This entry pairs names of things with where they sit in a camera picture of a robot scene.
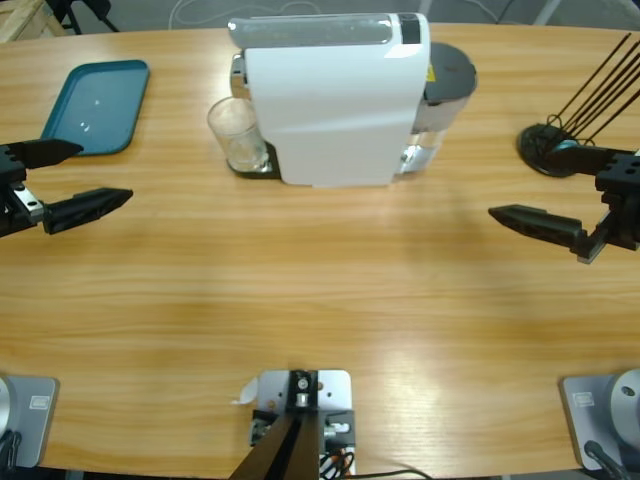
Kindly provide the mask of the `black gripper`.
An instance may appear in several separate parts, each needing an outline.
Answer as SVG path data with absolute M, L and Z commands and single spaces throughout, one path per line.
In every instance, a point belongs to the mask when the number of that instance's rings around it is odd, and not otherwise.
M 594 260 L 606 244 L 639 249 L 639 156 L 577 143 L 561 143 L 546 155 L 549 169 L 567 175 L 597 172 L 597 190 L 609 208 L 592 233 L 577 219 L 524 205 L 492 207 L 501 225 L 530 238 L 567 248 L 578 260 Z
M 24 185 L 27 169 L 57 165 L 83 151 L 81 145 L 60 139 L 1 146 L 2 237 L 33 228 L 41 220 L 45 232 L 54 235 L 99 220 L 133 197 L 132 190 L 98 188 L 44 206 Z

